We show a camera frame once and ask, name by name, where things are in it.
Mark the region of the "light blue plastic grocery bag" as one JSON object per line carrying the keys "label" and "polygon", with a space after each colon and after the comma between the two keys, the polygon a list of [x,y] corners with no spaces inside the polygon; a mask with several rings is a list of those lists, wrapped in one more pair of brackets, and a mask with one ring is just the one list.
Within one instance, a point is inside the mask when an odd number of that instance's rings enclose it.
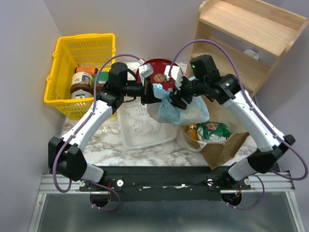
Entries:
{"label": "light blue plastic grocery bag", "polygon": [[159,123],[185,126],[203,123],[210,119],[208,108],[201,96],[193,97],[192,102],[184,110],[171,104],[169,91],[164,90],[161,84],[155,84],[153,91],[161,102],[147,104],[146,110],[149,116]]}

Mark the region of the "brown paper bag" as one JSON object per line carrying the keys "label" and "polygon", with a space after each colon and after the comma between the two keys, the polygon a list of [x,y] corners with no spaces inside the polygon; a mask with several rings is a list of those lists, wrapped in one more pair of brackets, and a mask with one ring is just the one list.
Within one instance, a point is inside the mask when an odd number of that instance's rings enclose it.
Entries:
{"label": "brown paper bag", "polygon": [[232,134],[222,143],[204,143],[194,140],[185,133],[185,127],[181,127],[184,144],[187,149],[202,155],[208,166],[214,170],[233,159],[241,146],[245,143],[249,133],[240,121],[224,106],[218,102],[211,102],[206,97],[202,98],[205,102],[211,122],[224,123],[231,130]]}

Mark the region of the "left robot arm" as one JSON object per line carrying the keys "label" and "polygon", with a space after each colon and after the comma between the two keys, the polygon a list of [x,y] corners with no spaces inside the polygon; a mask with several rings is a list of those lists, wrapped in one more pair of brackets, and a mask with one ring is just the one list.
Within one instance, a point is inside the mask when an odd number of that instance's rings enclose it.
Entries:
{"label": "left robot arm", "polygon": [[150,76],[150,64],[139,66],[140,82],[127,79],[126,64],[114,63],[109,70],[109,78],[82,119],[64,134],[62,138],[53,137],[48,144],[48,160],[53,174],[61,174],[72,181],[86,180],[97,191],[104,190],[107,179],[104,171],[87,163],[83,150],[98,128],[110,118],[124,102],[124,98],[139,97],[142,104],[155,103]]}

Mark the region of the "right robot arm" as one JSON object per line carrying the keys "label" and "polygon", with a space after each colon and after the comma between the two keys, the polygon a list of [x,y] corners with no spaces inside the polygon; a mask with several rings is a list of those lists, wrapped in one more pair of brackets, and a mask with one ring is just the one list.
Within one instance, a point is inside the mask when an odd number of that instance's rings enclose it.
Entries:
{"label": "right robot arm", "polygon": [[269,171],[283,154],[295,143],[292,135],[284,135],[261,113],[249,94],[241,91],[237,78],[232,74],[221,76],[210,55],[201,55],[190,61],[195,79],[188,80],[178,66],[167,66],[164,74],[174,80],[170,94],[172,104],[186,109],[194,96],[206,96],[217,101],[241,122],[257,145],[257,150],[232,164],[212,182],[220,188],[234,189],[240,180]]}

